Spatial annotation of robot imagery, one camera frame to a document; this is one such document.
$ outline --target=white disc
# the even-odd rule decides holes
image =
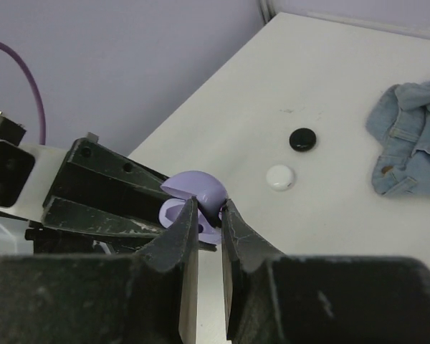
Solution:
[[[275,165],[267,171],[266,182],[275,191],[285,191],[295,182],[295,173],[286,165]]]

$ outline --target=gray wall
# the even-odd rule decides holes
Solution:
[[[129,153],[261,27],[256,0],[0,0],[0,40],[29,65],[47,144],[63,148],[92,131]],[[0,110],[37,142],[32,93],[2,52]]]
[[[277,11],[332,14],[430,31],[430,0],[270,0]],[[384,27],[388,31],[398,31]]]

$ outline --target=blue denim fabric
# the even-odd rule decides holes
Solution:
[[[390,87],[366,123],[383,146],[372,183],[385,196],[430,196],[430,82]]]

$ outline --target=jacket button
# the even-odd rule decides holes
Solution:
[[[393,168],[393,166],[384,166],[382,167],[382,174],[386,174],[387,172],[389,172],[391,169]]]
[[[266,182],[275,191],[285,191],[295,182],[295,172],[286,165],[275,165],[267,171]]]

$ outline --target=scratched black metal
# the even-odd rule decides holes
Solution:
[[[42,225],[93,240],[118,238],[102,241],[121,241],[119,250],[139,249],[144,240],[151,241],[165,231],[158,215],[170,198],[161,190],[167,178],[80,138],[67,153],[44,201]],[[216,246],[205,243],[200,248],[216,251]]]
[[[252,343],[430,343],[430,271],[405,257],[300,257],[223,210],[227,337]]]
[[[137,254],[0,257],[0,343],[195,343],[197,202]]]
[[[62,253],[134,253],[150,242],[141,236],[83,235],[54,229],[29,228],[25,239],[34,243],[34,254]]]

